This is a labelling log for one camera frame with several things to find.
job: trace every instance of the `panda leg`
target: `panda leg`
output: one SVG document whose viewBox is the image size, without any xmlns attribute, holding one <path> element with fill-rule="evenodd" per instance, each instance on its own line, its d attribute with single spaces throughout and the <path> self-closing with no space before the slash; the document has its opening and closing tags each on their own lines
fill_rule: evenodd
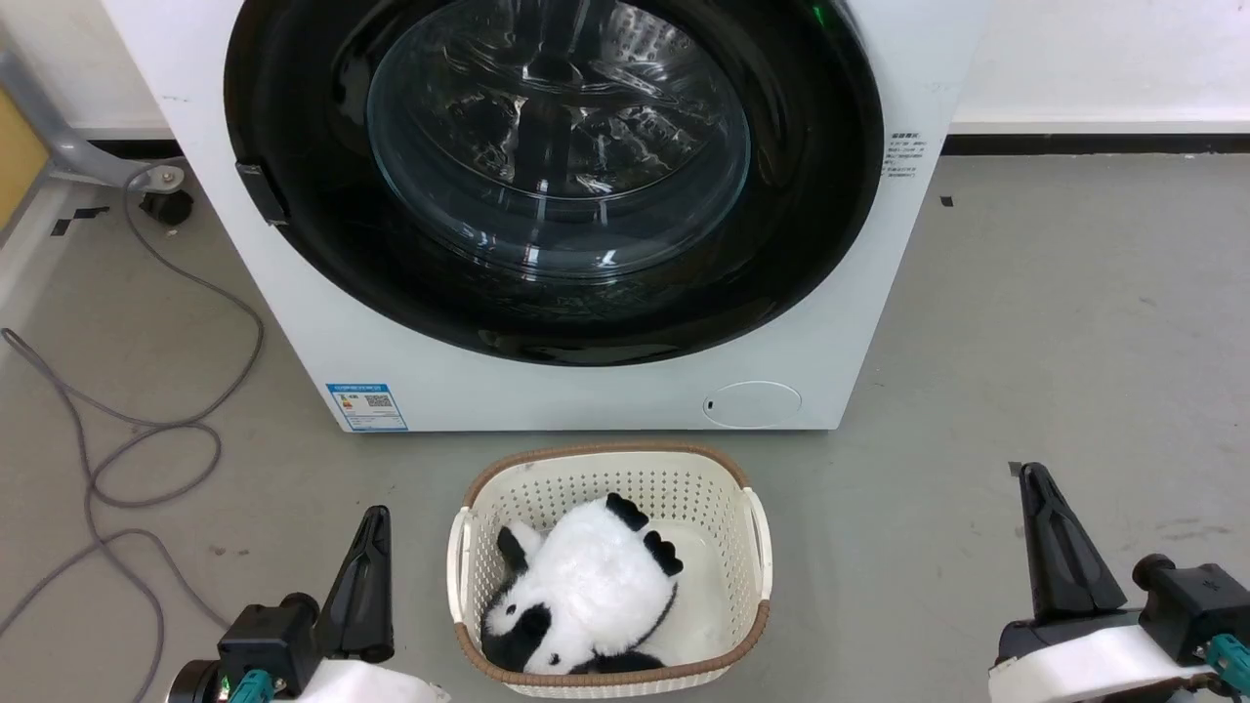
<svg viewBox="0 0 1250 703">
<path fill-rule="evenodd" d="M 608 510 L 620 518 L 634 532 L 642 529 L 650 522 L 650 518 L 642 510 L 639 510 L 632 500 L 621 498 L 619 493 L 608 494 Z"/>
<path fill-rule="evenodd" d="M 671 542 L 660 539 L 660 533 L 654 529 L 646 533 L 646 537 L 642 538 L 642 544 L 651 553 L 651 557 L 655 557 L 655 563 L 660 564 L 664 575 L 675 577 L 685 568 L 681 559 L 678 559 L 678 548 Z"/>
<path fill-rule="evenodd" d="M 649 669 L 662 669 L 664 662 L 658 658 L 636 652 L 634 649 L 612 657 L 595 657 L 594 659 L 575 667 L 571 674 L 622 674 L 629 672 L 645 672 Z"/>
</svg>

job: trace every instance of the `white plastic basket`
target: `white plastic basket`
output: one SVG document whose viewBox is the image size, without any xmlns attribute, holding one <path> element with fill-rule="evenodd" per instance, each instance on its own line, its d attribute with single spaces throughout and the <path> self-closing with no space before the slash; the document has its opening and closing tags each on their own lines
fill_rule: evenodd
<svg viewBox="0 0 1250 703">
<path fill-rule="evenodd" d="M 506 570 L 500 527 L 539 530 L 569 508 L 616 492 L 650 515 L 685 563 L 678 600 L 642 650 L 669 664 L 624 674 L 508 672 L 481 654 L 481 612 Z M 448 605 L 460 645 L 482 673 L 540 698 L 620 698 L 715 680 L 755 647 L 769 617 L 772 543 L 755 492 L 724 454 L 698 445 L 635 443 L 531 452 L 484 472 L 456 514 L 448 543 Z"/>
</svg>

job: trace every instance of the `brown basket rim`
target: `brown basket rim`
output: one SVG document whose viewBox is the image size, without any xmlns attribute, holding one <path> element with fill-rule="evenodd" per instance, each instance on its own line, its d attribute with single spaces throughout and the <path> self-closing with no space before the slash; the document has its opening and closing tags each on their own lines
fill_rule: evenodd
<svg viewBox="0 0 1250 703">
<path fill-rule="evenodd" d="M 472 485 L 465 493 L 465 507 L 472 508 L 474 502 L 478 499 L 478 494 L 486 485 L 490 479 L 495 478 L 506 469 L 510 469 L 518 464 L 525 464 L 529 462 L 539 462 L 542 459 L 558 459 L 564 457 L 578 457 L 585 454 L 608 454 L 618 452 L 684 452 L 688 454 L 699 454 L 706 457 L 718 464 L 720 464 L 738 485 L 742 488 L 750 488 L 750 483 L 746 479 L 746 474 L 738 465 L 736 462 L 730 459 L 725 453 L 712 449 L 710 447 L 704 447 L 700 444 L 690 444 L 684 442 L 621 442 L 621 443 L 598 443 L 598 444 L 582 444 L 575 447 L 559 447 L 552 449 L 538 449 L 534 452 L 524 452 L 521 454 L 514 454 L 511 457 L 505 457 L 490 467 L 486 468 L 481 475 L 474 480 Z M 746 657 L 746 653 L 755 648 L 759 643 L 760 637 L 764 634 L 764 627 L 769 622 L 769 610 L 771 609 L 771 603 L 769 600 L 760 600 L 759 607 L 755 610 L 755 622 L 751 623 L 751 629 L 748 630 L 746 637 L 738 647 L 730 649 L 729 652 L 721 654 L 720 657 L 712 659 L 704 659 L 702 662 L 694 662 L 691 664 L 680 664 L 676 667 L 664 667 L 661 669 L 650 669 L 645 672 L 630 672 L 622 674 L 562 674 L 562 675 L 550 675 L 550 674 L 525 674 L 518 672 L 509 672 L 501 669 L 495 664 L 491 664 L 486 658 L 472 644 L 472 638 L 469 635 L 469 627 L 464 623 L 456 623 L 456 639 L 460 640 L 460 649 L 464 652 L 469 662 L 478 668 L 481 673 L 488 677 L 506 684 L 506 685 L 528 685 L 528 687 L 554 687 L 554 688 L 601 688 L 601 687 L 614 687 L 614 685 L 638 685 L 645 683 L 655 683 L 661 680 L 671 680 L 694 675 L 702 675 L 720 669 L 725 669 L 736 664 L 739 659 Z"/>
</svg>

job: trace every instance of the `caster wheel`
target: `caster wheel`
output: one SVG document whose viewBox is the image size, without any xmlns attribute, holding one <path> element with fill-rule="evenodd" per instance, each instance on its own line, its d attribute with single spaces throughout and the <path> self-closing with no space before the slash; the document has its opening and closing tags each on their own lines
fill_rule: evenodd
<svg viewBox="0 0 1250 703">
<path fill-rule="evenodd" d="M 139 203 L 139 209 L 165 226 L 178 226 L 191 216 L 195 200 L 185 190 L 174 193 L 149 193 Z"/>
<path fill-rule="evenodd" d="M 168 703 L 216 703 L 221 699 L 221 663 L 206 659 L 188 662 L 174 677 Z"/>
</svg>

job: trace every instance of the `washing machine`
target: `washing machine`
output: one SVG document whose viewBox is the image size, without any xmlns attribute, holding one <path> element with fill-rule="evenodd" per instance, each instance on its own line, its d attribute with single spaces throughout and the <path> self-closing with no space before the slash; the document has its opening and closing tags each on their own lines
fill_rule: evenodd
<svg viewBox="0 0 1250 703">
<path fill-rule="evenodd" d="M 989 0 L 104 0 L 344 430 L 838 427 Z"/>
</svg>

